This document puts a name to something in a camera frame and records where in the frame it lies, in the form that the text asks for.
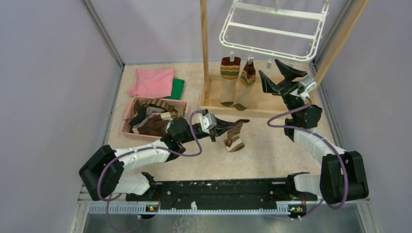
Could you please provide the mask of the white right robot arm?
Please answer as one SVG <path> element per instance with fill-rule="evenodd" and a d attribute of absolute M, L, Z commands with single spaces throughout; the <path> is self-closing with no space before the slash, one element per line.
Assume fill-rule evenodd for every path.
<path fill-rule="evenodd" d="M 275 60 L 284 79 L 274 83 L 259 71 L 264 93 L 280 96 L 287 111 L 267 121 L 267 125 L 279 128 L 272 121 L 285 117 L 281 125 L 292 142 L 300 145 L 321 165 L 319 175 L 307 172 L 287 177 L 285 194 L 291 200 L 298 200 L 304 193 L 320 196 L 327 204 L 341 207 L 346 201 L 360 200 L 369 196 L 369 187 L 362 155 L 357 151 L 344 150 L 316 132 L 321 119 L 322 108 L 313 104 L 310 92 L 317 82 L 307 72 L 295 69 Z"/>

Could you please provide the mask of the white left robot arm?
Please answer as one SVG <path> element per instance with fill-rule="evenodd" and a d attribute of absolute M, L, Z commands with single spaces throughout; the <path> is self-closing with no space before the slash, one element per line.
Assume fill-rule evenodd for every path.
<path fill-rule="evenodd" d="M 143 200 L 151 200 L 156 193 L 153 177 L 147 172 L 130 174 L 138 167 L 165 163 L 186 157 L 184 143 L 198 142 L 205 137 L 215 138 L 242 123 L 247 119 L 228 122 L 214 118 L 211 123 L 207 117 L 193 125 L 179 117 L 167 124 L 165 135 L 146 145 L 126 149 L 113 149 L 109 145 L 101 146 L 80 168 L 79 175 L 88 194 L 93 201 L 111 201 L 111 194 L 135 194 Z"/>

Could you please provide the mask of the brown beige striped sock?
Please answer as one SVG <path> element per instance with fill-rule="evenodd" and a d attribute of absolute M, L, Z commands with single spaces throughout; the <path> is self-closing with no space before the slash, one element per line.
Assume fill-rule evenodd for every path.
<path fill-rule="evenodd" d="M 243 125 L 249 122 L 248 119 L 237 120 L 235 126 L 227 131 L 227 138 L 223 142 L 228 152 L 237 152 L 245 147 L 240 138 L 240 133 Z"/>

